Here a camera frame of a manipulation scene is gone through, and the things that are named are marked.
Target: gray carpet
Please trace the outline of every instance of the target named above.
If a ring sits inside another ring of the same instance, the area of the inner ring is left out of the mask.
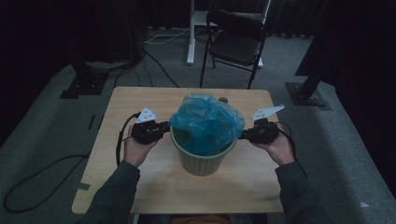
[[[150,35],[172,32],[179,31],[151,31]],[[262,55],[264,68],[258,71],[251,89],[268,90],[275,105],[286,106],[278,117],[292,128],[297,157],[312,183],[322,192],[323,205],[334,223],[395,223],[396,202],[338,101],[334,88],[324,83],[318,87],[331,111],[293,105],[290,99],[285,82],[304,81],[304,77],[295,77],[294,73],[310,42],[311,39],[303,37],[268,37]],[[187,46],[187,38],[176,38],[161,45],[146,45],[145,48],[179,87],[197,88],[205,45],[198,39],[192,66],[186,65]],[[94,65],[109,66],[102,63]],[[154,87],[175,87],[148,55],[135,71],[125,72],[117,85],[151,86],[151,78]],[[54,76],[0,150],[2,201],[7,189],[22,178],[61,157],[85,154],[92,149],[119,72],[110,74],[101,95],[79,96],[77,100],[59,99],[74,78],[72,67],[67,66]],[[208,64],[204,87],[245,89],[248,77],[249,74],[243,70],[221,64],[213,69]],[[95,119],[90,128],[92,116]],[[78,160],[60,162],[16,190],[9,198],[12,206],[18,209],[39,202]],[[71,205],[76,194],[75,184],[81,179],[85,165],[84,161],[37,209],[11,214],[2,207],[0,223],[75,223],[79,216],[73,214]],[[284,222],[283,214],[270,214],[268,219],[270,224]]]

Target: hand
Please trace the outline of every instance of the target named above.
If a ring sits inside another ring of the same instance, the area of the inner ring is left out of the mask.
[[[284,131],[282,125],[279,123],[277,124],[277,128]],[[279,133],[277,139],[271,144],[252,143],[252,145],[267,151],[271,159],[279,166],[294,162],[294,155],[289,139],[283,133]]]
[[[128,136],[131,136],[132,126],[129,126]],[[139,167],[145,161],[149,151],[157,144],[158,141],[152,142],[148,145],[143,145],[132,137],[124,141],[124,156],[123,159],[131,163],[135,167]]]

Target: black metal base plate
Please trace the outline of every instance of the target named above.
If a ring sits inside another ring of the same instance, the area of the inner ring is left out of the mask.
[[[302,99],[300,88],[303,83],[298,82],[286,82],[286,88],[289,91],[289,95],[291,100],[295,105],[310,105],[310,106],[318,106],[320,110],[324,111],[332,111],[327,101],[324,101],[318,90],[315,90],[314,94],[309,99]]]
[[[80,95],[100,95],[106,84],[108,73],[95,73],[95,78],[90,87],[81,87],[78,85],[75,77],[67,91],[63,91],[61,99],[77,99]]]

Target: person's left hand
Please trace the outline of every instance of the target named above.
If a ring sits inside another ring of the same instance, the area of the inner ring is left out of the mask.
[[[131,136],[133,125],[129,126],[128,136]],[[143,145],[132,137],[124,140],[124,156],[123,159],[131,163],[135,167],[139,167],[145,161],[149,151],[157,144],[158,141],[148,145]]]

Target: dark sleeve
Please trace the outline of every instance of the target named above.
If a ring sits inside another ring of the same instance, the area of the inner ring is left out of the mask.
[[[140,171],[136,167],[122,161],[95,193],[90,208],[78,223],[127,223],[139,177]]]
[[[297,161],[276,168],[276,175],[287,224],[331,223],[321,205],[320,193],[305,178]]]

